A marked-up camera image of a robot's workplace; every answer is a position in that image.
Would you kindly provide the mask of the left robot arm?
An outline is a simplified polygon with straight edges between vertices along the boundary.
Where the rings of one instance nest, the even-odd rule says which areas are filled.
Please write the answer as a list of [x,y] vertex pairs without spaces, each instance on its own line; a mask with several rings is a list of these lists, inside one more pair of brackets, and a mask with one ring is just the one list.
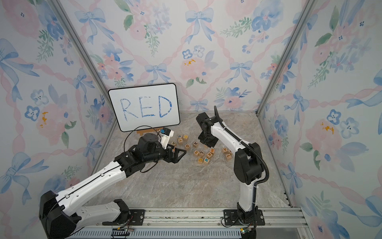
[[99,172],[60,192],[52,190],[40,198],[39,219],[49,239],[65,239],[84,227],[103,223],[107,226],[126,226],[133,215],[122,199],[107,204],[84,204],[113,184],[136,172],[146,164],[178,163],[186,150],[169,144],[171,135],[147,133],[138,143],[114,158]]

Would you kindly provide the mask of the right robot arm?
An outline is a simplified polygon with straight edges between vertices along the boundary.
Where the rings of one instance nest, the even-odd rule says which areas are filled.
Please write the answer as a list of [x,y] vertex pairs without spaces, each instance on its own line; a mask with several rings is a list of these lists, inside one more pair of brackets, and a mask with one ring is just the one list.
[[234,133],[221,119],[218,111],[209,117],[205,112],[198,114],[197,123],[202,129],[199,141],[212,148],[221,141],[234,155],[234,174],[240,181],[240,198],[237,215],[241,223],[257,225],[260,215],[256,205],[257,186],[269,179],[269,169],[263,160],[257,143],[249,143]]

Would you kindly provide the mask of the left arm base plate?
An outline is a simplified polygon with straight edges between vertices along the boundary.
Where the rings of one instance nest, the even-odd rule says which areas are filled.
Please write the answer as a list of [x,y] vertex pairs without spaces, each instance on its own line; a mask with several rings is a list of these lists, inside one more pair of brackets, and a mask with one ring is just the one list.
[[129,213],[121,212],[112,222],[102,222],[103,226],[142,226],[145,218],[144,209],[133,209]]

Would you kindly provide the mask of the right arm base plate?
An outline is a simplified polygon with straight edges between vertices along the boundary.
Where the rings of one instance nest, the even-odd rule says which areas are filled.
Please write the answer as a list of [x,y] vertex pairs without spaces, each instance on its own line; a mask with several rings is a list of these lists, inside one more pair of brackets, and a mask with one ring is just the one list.
[[226,227],[232,226],[264,226],[265,219],[263,212],[260,209],[255,209],[250,212],[242,210],[223,210],[222,223]]

